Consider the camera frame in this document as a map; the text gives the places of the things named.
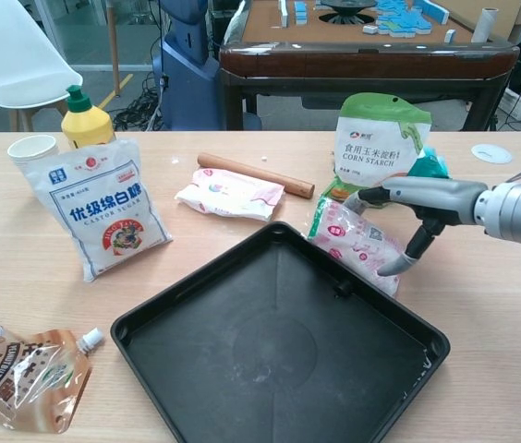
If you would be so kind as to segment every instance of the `black square tray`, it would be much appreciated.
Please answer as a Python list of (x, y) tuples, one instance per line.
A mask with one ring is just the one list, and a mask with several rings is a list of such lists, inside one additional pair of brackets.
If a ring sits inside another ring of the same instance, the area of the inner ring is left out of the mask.
[(449, 341), (284, 223), (111, 335), (180, 442), (379, 441)]

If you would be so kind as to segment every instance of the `plastic bag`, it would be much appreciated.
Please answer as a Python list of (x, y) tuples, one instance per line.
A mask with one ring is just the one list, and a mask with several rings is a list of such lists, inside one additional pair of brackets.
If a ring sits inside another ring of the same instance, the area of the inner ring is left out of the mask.
[(204, 214), (267, 222), (283, 193), (283, 185), (223, 169), (199, 169), (176, 199)]
[(406, 175), (430, 132), (430, 114), (393, 95), (345, 100), (336, 127), (334, 172), (325, 195), (343, 201), (361, 187)]
[(308, 239), (388, 295), (396, 294), (398, 276), (381, 277), (377, 270), (394, 261), (402, 253), (402, 247), (341, 203), (321, 197)]
[(25, 173), (42, 204), (72, 236), (84, 280), (172, 239), (139, 177), (133, 140), (89, 146), (30, 162)]
[(68, 330), (24, 340), (0, 327), (0, 424), (62, 433), (72, 420), (91, 364)]

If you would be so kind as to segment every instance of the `white chair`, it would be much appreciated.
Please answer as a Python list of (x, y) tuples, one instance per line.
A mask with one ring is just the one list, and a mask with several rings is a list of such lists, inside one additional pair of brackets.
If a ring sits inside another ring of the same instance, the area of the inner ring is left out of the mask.
[(0, 0), (0, 107), (10, 110), (10, 129), (32, 131), (32, 116), (54, 107), (67, 111), (66, 88), (81, 85), (18, 0)]

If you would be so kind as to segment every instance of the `wooden rolling pin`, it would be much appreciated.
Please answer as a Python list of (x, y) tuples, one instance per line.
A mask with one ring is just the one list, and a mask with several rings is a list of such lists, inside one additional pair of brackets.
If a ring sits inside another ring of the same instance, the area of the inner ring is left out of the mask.
[(247, 164), (233, 162), (216, 155), (203, 152), (197, 157), (197, 163), (202, 168), (225, 169), (226, 171), (231, 171), (233, 173), (260, 178), (260, 180), (266, 180), (267, 182), (278, 183), (285, 187), (285, 192), (303, 198), (312, 198), (314, 195), (315, 185), (312, 183), (297, 180), (296, 178), (288, 177), (286, 175), (265, 171), (264, 169), (254, 168)]

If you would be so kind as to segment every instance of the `chair leg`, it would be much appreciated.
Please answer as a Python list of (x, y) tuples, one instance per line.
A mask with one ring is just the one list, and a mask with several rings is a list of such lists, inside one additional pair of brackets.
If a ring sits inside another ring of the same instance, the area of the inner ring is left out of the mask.
[(8, 116), (10, 117), (10, 132), (18, 132), (20, 130), (18, 109), (9, 109)]
[(18, 112), (22, 117), (22, 129), (24, 132), (33, 132), (32, 131), (32, 115), (35, 114), (35, 110), (33, 109), (20, 109)]
[(59, 102), (55, 102), (54, 103), (54, 108), (59, 111), (59, 113), (61, 114), (62, 117), (65, 117), (66, 114), (67, 114), (67, 103), (65, 100), (62, 100), (62, 101), (59, 101)]

